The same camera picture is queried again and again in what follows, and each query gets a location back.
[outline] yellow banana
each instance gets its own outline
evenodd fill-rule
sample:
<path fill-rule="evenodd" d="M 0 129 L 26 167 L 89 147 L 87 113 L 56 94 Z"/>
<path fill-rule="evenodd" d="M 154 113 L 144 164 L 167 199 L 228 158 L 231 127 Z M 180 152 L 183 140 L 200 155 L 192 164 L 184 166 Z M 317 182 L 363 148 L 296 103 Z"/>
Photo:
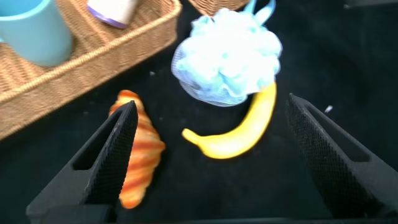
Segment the yellow banana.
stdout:
<path fill-rule="evenodd" d="M 272 83 L 256 93 L 249 112 L 242 123 L 234 130 L 220 135 L 199 136 L 189 129 L 182 136 L 197 145 L 208 157 L 228 159 L 252 148 L 266 130 L 271 120 L 276 99 L 276 83 Z"/>

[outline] toy food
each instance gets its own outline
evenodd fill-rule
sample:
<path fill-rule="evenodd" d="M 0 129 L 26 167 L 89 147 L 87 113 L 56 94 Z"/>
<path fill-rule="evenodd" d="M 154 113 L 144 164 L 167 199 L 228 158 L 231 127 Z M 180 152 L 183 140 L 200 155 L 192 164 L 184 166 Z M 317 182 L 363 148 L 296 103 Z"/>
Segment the toy food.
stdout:
<path fill-rule="evenodd" d="M 118 100 L 111 107 L 109 115 L 131 100 L 134 100 L 137 106 L 138 124 L 126 178 L 119 194 L 124 208 L 134 208 L 140 204 L 152 180 L 154 170 L 160 162 L 160 153 L 166 148 L 157 131 L 152 127 L 137 94 L 122 90 L 118 95 Z"/>
<path fill-rule="evenodd" d="M 234 130 L 220 135 L 199 136 L 189 129 L 182 136 L 196 144 L 208 157 L 228 159 L 252 148 L 267 128 L 271 120 L 276 99 L 276 83 L 272 83 L 256 93 L 249 112 L 242 123 Z"/>

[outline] banana stem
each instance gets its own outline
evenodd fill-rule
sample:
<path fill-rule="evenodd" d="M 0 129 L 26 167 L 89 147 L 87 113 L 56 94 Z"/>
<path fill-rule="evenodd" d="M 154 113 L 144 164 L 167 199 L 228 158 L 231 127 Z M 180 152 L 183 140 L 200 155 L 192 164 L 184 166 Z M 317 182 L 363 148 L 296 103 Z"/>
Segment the banana stem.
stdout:
<path fill-rule="evenodd" d="M 194 133 L 193 131 L 191 131 L 191 130 L 189 130 L 189 129 L 187 129 L 187 128 L 185 128 L 185 129 L 182 131 L 182 136 L 183 136 L 186 140 L 188 140 L 188 141 L 194 143 L 195 145 L 198 144 L 198 141 L 199 141 L 199 139 L 200 139 L 200 136 L 199 136 L 199 135 L 197 135 L 196 133 Z"/>

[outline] bottle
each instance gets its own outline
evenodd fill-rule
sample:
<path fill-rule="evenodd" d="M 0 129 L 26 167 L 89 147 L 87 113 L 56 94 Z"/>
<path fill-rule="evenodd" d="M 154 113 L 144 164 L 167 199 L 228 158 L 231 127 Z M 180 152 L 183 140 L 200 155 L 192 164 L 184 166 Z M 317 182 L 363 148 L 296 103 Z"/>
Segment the bottle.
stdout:
<path fill-rule="evenodd" d="M 87 8 L 97 19 L 120 29 L 129 26 L 138 0 L 88 0 Z"/>

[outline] purple cap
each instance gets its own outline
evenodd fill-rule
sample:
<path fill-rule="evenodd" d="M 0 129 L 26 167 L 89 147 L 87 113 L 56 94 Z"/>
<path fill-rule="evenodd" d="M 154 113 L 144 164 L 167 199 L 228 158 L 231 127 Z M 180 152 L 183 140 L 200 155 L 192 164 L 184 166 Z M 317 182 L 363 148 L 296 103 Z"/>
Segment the purple cap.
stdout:
<path fill-rule="evenodd" d="M 101 21 L 103 21 L 103 22 L 105 22 L 105 23 L 107 23 L 107 24 L 109 24 L 111 26 L 114 26 L 114 27 L 117 27 L 117 28 L 120 28 L 120 29 L 125 29 L 125 28 L 128 27 L 127 24 L 123 24 L 121 22 L 114 21 L 113 19 L 110 19 L 110 18 L 102 15 L 101 13 L 95 11 L 92 7 L 87 6 L 87 9 L 92 13 L 92 15 L 94 17 L 96 17 L 97 19 L 99 19 L 99 20 L 101 20 Z"/>

